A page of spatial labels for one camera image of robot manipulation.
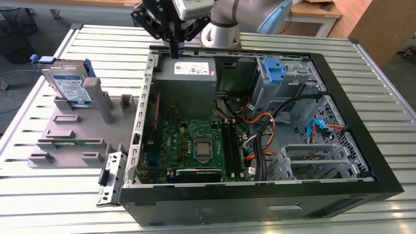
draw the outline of motherboard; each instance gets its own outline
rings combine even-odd
[[[245,123],[166,121],[161,150],[146,153],[150,182],[245,181],[245,139]]]

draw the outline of side panel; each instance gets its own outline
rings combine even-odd
[[[333,217],[371,197],[326,195],[122,203],[142,226],[262,222]]]

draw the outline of floor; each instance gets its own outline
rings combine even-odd
[[[133,26],[131,17],[125,13],[62,10],[61,15],[61,19],[54,19],[49,10],[35,9],[34,18],[39,31],[29,38],[38,55],[54,55],[73,23]],[[0,74],[23,69],[34,69],[34,67],[30,63],[25,65],[11,64],[0,57]],[[385,73],[411,106],[416,108],[416,58],[405,60],[401,55],[397,55],[385,68]],[[38,75],[34,72],[18,72],[3,78],[11,87],[7,93],[0,92],[0,113],[22,105],[38,81]],[[0,114],[0,136],[17,112]]]

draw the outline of hard drive label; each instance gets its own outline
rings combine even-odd
[[[73,104],[89,105],[91,103],[91,97],[82,86],[83,81],[79,76],[57,75],[54,78],[58,88]]]

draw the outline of ram slot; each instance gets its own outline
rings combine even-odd
[[[233,174],[238,176],[242,172],[238,134],[235,130],[235,125],[233,123],[223,123],[222,128],[226,171],[227,176],[233,177]]]

